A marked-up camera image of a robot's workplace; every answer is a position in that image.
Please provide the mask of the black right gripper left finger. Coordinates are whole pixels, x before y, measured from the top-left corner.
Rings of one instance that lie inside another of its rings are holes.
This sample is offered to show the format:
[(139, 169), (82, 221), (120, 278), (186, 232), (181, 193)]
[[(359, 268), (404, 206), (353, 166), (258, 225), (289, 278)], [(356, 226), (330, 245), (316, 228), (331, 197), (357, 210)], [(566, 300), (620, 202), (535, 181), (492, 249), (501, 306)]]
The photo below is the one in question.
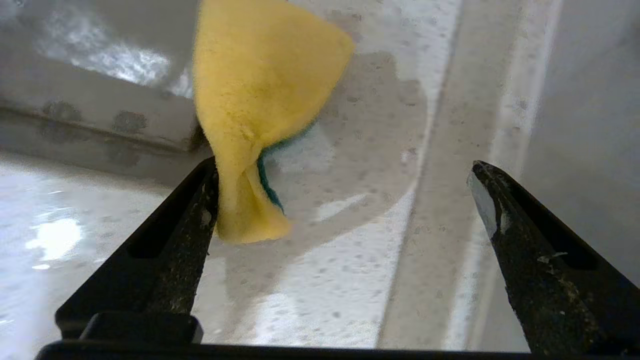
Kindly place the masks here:
[(98, 313), (190, 314), (218, 215), (214, 157), (200, 162), (55, 312), (64, 340)]

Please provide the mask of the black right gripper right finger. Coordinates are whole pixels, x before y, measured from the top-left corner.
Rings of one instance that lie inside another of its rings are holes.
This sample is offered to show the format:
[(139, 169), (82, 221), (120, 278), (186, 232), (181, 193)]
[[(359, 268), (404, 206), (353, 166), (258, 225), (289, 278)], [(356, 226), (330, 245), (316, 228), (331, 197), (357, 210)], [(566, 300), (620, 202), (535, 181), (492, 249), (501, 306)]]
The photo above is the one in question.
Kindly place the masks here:
[(531, 353), (637, 358), (638, 287), (502, 169), (467, 185)]

